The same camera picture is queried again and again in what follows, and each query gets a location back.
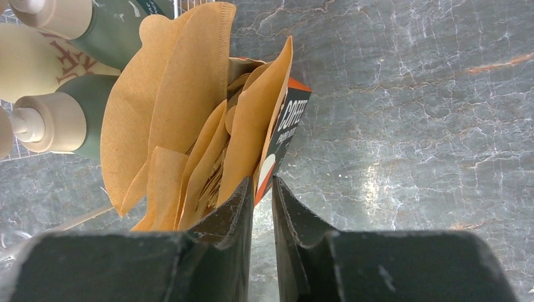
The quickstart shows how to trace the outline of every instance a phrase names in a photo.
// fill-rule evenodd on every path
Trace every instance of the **yellow bottle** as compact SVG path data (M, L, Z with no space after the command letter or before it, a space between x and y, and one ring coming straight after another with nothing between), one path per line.
M85 74L120 74L67 40L24 25L0 24L0 43L0 99L10 103L52 93Z

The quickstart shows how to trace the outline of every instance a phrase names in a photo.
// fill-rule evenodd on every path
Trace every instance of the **soap dispenser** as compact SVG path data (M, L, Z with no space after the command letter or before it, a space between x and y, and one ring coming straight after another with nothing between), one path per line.
M141 48L139 26L146 16L174 17L168 0L11 0L11 7L24 24L70 40L120 70Z
M24 25L0 24L0 41L0 99L10 103L54 92L84 74L120 74L67 40Z
M104 110L117 76L88 74L61 85L54 93L25 96L11 117L0 116L0 158L9 154L12 135L33 152L72 152L99 159Z

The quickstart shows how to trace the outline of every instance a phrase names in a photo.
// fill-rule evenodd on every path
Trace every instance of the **beige bottle cap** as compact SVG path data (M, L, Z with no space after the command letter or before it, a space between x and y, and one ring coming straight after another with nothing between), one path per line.
M0 14L4 13L6 8L8 8L8 0L0 0Z
M87 125L78 102L63 92L20 98L13 109L33 108L45 122L45 133L39 142L22 142L33 152L71 152L85 141Z
M13 129L8 113L0 107L0 159L9 156L13 148Z
M92 0L42 1L45 1L44 7L36 14L24 13L16 9L17 2L14 2L12 10L25 25L53 33L67 40L79 38L89 28L93 17Z

